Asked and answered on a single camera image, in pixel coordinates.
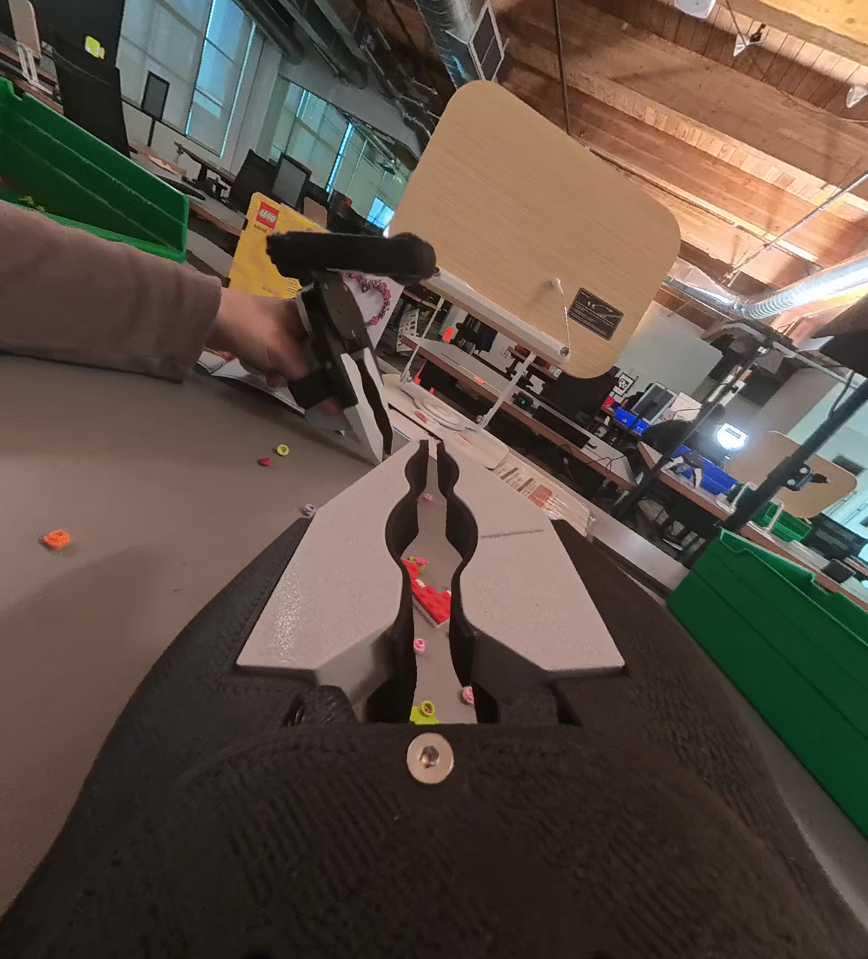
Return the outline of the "blue storage bin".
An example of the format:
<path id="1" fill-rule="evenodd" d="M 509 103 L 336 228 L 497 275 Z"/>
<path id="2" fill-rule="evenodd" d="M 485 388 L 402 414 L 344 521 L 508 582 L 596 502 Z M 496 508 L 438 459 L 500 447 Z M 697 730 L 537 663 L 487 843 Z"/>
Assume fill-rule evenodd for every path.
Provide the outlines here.
<path id="1" fill-rule="evenodd" d="M 739 486 L 737 479 L 686 446 L 675 450 L 663 470 L 714 497 L 727 496 Z"/>

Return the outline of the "spiral air duct with vent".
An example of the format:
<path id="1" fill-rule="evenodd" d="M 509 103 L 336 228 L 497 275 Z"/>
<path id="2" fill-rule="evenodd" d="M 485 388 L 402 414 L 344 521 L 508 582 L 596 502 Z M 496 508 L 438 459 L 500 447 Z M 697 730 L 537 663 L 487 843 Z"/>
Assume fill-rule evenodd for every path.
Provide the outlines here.
<path id="1" fill-rule="evenodd" d="M 497 80 L 505 42 L 489 1 L 416 1 L 454 88 Z"/>

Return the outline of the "black panel yellow sticker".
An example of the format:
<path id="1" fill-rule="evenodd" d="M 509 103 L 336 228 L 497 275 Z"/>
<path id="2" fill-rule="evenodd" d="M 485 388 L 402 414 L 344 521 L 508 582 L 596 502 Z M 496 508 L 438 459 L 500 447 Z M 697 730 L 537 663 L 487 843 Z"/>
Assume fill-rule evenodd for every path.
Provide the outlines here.
<path id="1" fill-rule="evenodd" d="M 116 66 L 124 3 L 58 1 L 49 6 L 53 59 L 66 117 L 129 157 Z"/>

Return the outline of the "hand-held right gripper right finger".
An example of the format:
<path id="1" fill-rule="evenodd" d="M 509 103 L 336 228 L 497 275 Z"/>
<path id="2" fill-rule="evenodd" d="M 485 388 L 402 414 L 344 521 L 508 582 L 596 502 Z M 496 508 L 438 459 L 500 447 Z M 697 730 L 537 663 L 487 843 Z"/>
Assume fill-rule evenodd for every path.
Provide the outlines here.
<path id="1" fill-rule="evenodd" d="M 625 660 L 553 522 L 445 442 L 437 481 L 444 533 L 457 552 L 448 640 L 476 721 L 566 680 L 620 675 Z"/>

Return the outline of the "long background desk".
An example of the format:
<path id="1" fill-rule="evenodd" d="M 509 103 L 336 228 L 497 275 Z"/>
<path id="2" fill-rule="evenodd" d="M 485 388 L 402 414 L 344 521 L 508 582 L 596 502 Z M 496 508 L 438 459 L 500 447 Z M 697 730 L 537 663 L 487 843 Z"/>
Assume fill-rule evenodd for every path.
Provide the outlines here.
<path id="1" fill-rule="evenodd" d="M 503 374 L 450 344 L 410 335 L 399 336 L 398 344 L 418 349 L 413 381 L 473 421 L 488 414 L 507 386 Z M 529 395 L 508 397 L 488 432 L 585 497 L 616 499 L 634 490 L 637 480 L 623 453 L 544 404 L 524 406 L 523 399 Z"/>

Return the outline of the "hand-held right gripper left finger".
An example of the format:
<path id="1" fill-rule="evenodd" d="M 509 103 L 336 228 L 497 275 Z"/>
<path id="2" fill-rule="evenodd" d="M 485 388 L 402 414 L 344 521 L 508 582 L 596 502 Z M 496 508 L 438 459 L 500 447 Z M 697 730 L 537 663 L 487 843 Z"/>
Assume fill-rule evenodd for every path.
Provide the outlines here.
<path id="1" fill-rule="evenodd" d="M 411 579 L 429 443 L 414 441 L 322 506 L 247 635 L 236 665 L 299 678 L 405 722 L 417 683 Z"/>

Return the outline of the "plastic wrapped paper sheet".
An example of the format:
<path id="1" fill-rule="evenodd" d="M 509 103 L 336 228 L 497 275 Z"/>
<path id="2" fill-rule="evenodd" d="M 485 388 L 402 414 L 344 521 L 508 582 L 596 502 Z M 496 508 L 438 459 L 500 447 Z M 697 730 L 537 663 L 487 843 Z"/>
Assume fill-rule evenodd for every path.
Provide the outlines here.
<path id="1" fill-rule="evenodd" d="M 565 521 L 585 540 L 593 540 L 596 524 L 593 505 L 536 463 L 509 451 L 490 472 L 536 505 L 551 521 Z"/>

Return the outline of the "person's left hand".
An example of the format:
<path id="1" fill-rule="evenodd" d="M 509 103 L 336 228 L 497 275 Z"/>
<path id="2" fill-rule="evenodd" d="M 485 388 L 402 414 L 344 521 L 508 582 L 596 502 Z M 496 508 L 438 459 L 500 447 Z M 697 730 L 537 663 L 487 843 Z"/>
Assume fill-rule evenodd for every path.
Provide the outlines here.
<path id="1" fill-rule="evenodd" d="M 204 346 L 231 354 L 245 368 L 263 375 L 270 386 L 280 388 L 313 372 L 304 348 L 306 337 L 293 301 L 223 289 Z"/>

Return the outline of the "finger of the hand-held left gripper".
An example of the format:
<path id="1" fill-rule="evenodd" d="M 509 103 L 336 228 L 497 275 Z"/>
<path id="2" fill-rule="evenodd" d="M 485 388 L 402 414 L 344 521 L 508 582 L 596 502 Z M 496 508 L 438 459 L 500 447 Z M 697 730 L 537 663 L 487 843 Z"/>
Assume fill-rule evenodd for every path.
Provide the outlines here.
<path id="1" fill-rule="evenodd" d="M 394 431 L 377 358 L 370 348 L 339 347 L 339 402 L 371 462 L 392 455 Z"/>

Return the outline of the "black tripod pole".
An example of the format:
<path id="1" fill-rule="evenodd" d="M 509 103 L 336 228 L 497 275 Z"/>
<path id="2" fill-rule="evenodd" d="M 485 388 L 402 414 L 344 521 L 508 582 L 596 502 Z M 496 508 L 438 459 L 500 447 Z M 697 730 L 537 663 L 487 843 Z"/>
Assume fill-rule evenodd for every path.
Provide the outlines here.
<path id="1" fill-rule="evenodd" d="M 788 510 L 806 519 L 853 493 L 857 477 L 820 457 L 818 451 L 867 402 L 868 380 L 855 383 L 849 378 L 842 399 L 803 443 L 777 432 L 749 440 L 729 468 L 741 485 L 758 489 L 741 509 L 743 515 L 752 519 L 766 502 L 777 497 Z"/>

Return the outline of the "green plastic bin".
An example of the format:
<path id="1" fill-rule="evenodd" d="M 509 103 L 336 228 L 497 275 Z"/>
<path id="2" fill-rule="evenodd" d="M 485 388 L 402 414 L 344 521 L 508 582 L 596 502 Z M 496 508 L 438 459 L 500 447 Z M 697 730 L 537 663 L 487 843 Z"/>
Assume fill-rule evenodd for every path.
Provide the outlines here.
<path id="1" fill-rule="evenodd" d="M 728 531 L 667 606 L 868 840 L 868 613 Z"/>
<path id="2" fill-rule="evenodd" d="M 1 76 L 0 174 L 56 222 L 186 260 L 188 198 Z"/>

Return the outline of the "lego instruction booklet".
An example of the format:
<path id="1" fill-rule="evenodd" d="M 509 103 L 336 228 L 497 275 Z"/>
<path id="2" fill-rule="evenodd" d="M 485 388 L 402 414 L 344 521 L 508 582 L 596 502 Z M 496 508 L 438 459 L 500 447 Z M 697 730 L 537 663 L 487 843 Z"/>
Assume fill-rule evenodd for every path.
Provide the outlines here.
<path id="1" fill-rule="evenodd" d="M 319 408 L 305 411 L 293 399 L 286 387 L 271 386 L 263 374 L 246 368 L 236 358 L 227 358 L 224 354 L 203 350 L 196 367 L 216 379 L 221 378 L 248 387 L 251 390 L 260 391 L 274 399 L 282 407 L 295 414 L 302 415 L 308 424 L 322 432 L 342 437 L 352 433 L 351 425 L 344 414 L 328 414 Z"/>

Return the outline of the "red lego heart frame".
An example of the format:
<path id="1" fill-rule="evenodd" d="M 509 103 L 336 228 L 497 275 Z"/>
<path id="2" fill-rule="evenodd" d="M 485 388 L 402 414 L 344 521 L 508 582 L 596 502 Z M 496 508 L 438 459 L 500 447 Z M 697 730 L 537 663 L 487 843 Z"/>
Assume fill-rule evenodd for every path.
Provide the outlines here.
<path id="1" fill-rule="evenodd" d="M 439 591 L 425 581 L 428 574 L 428 560 L 410 555 L 402 558 L 404 569 L 408 573 L 413 604 L 424 618 L 435 628 L 449 623 L 451 613 L 450 590 Z"/>

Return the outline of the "person's left forearm brown sleeve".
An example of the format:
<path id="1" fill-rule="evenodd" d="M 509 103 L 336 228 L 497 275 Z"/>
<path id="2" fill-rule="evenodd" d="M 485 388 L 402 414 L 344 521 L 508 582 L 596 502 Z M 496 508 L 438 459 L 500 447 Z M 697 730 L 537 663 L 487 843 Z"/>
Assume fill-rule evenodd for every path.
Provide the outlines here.
<path id="1" fill-rule="evenodd" d="M 221 293 L 197 270 L 0 200 L 0 354 L 178 382 Z"/>

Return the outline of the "thin metal air duct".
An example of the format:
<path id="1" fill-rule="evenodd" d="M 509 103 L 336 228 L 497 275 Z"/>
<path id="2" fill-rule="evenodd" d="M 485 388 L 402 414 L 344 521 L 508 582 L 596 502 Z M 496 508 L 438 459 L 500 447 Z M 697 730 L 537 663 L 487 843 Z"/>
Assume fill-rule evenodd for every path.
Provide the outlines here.
<path id="1" fill-rule="evenodd" d="M 763 294 L 739 294 L 683 260 L 677 260 L 661 285 L 669 293 L 722 318 L 760 321 L 868 286 L 868 250 Z"/>

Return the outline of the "yellow lego set box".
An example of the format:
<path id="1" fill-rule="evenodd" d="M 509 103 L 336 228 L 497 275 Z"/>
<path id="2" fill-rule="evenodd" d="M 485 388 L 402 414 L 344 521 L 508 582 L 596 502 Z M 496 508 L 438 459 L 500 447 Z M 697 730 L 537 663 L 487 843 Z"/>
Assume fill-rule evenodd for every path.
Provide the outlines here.
<path id="1" fill-rule="evenodd" d="M 290 232 L 327 233 L 292 208 L 260 193 L 254 194 L 229 271 L 229 289 L 243 294 L 294 300 L 301 288 L 300 281 L 282 274 L 267 253 L 269 237 Z M 378 347 L 395 316 L 404 285 L 387 276 L 360 271 L 346 270 L 343 277 L 360 308 L 372 346 Z"/>

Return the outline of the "black computer monitor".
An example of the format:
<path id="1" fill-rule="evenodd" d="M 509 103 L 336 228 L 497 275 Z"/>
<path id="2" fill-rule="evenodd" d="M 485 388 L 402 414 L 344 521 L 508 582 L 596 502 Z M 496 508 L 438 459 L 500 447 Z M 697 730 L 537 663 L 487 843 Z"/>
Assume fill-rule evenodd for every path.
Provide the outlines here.
<path id="1" fill-rule="evenodd" d="M 302 163 L 283 154 L 278 163 L 248 150 L 230 188 L 227 205 L 246 213 L 255 194 L 302 212 L 311 171 Z"/>

